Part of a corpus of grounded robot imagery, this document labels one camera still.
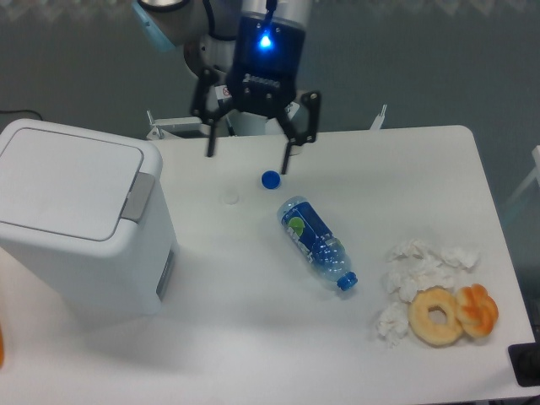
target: orange object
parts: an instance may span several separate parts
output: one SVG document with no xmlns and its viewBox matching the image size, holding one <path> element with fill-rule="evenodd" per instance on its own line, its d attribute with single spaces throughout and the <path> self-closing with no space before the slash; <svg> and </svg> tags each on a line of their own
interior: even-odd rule
<svg viewBox="0 0 540 405">
<path fill-rule="evenodd" d="M 463 330 L 473 338 L 483 338 L 493 331 L 499 309 L 483 285 L 473 284 L 456 293 L 456 317 Z"/>
</svg>

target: bagel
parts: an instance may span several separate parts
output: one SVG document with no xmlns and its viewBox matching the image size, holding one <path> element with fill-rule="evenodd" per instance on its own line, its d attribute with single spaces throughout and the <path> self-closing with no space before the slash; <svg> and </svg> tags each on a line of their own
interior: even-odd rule
<svg viewBox="0 0 540 405">
<path fill-rule="evenodd" d="M 493 331 L 499 319 L 499 309 L 483 285 L 473 284 L 459 289 L 456 302 L 456 317 L 467 335 L 484 338 Z"/>
<path fill-rule="evenodd" d="M 441 310 L 446 315 L 446 323 L 435 323 L 429 312 Z M 456 299 L 442 288 L 419 292 L 408 308 L 408 321 L 413 332 L 425 342 L 434 346 L 454 343 L 462 334 L 463 328 L 456 318 Z"/>
</svg>

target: blue light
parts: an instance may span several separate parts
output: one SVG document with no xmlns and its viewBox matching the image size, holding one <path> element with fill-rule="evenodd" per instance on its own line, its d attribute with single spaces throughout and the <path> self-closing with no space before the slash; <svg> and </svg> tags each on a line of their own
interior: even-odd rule
<svg viewBox="0 0 540 405">
<path fill-rule="evenodd" d="M 268 35 L 264 35 L 261 38 L 261 41 L 259 42 L 259 46 L 261 47 L 261 49 L 269 49 L 272 47 L 272 41 L 270 40 Z"/>
</svg>

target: white table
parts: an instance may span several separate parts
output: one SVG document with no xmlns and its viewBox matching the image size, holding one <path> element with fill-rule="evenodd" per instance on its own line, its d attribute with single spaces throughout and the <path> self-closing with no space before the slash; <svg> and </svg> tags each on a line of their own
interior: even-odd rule
<svg viewBox="0 0 540 405">
<path fill-rule="evenodd" d="M 473 135 L 463 127 L 321 134 L 277 170 L 284 138 L 156 143 L 181 246 L 157 316 L 62 300 L 0 253 L 7 362 L 2 404 L 358 404 L 525 397 L 506 348 L 533 341 Z M 223 202 L 236 192 L 237 204 Z M 337 294 L 309 270 L 275 211 L 304 195 L 348 249 L 359 276 Z M 431 348 L 375 332 L 389 302 L 386 252 L 418 237 L 482 252 L 476 272 L 499 305 L 483 342 Z"/>
</svg>

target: small bottle cap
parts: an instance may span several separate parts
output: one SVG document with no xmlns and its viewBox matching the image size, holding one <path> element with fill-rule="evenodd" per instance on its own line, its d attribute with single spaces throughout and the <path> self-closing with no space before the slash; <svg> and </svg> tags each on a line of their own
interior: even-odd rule
<svg viewBox="0 0 540 405">
<path fill-rule="evenodd" d="M 281 177 L 277 171 L 269 170 L 265 171 L 261 177 L 262 185 L 268 190 L 273 190 L 278 188 L 281 183 Z"/>
<path fill-rule="evenodd" d="M 356 278 L 356 274 L 354 274 L 353 272 L 348 272 L 348 273 L 345 273 L 345 275 L 342 276 L 337 281 L 337 286 L 342 291 L 347 291 L 348 289 L 353 287 L 357 282 L 358 282 L 358 279 Z"/>
</svg>

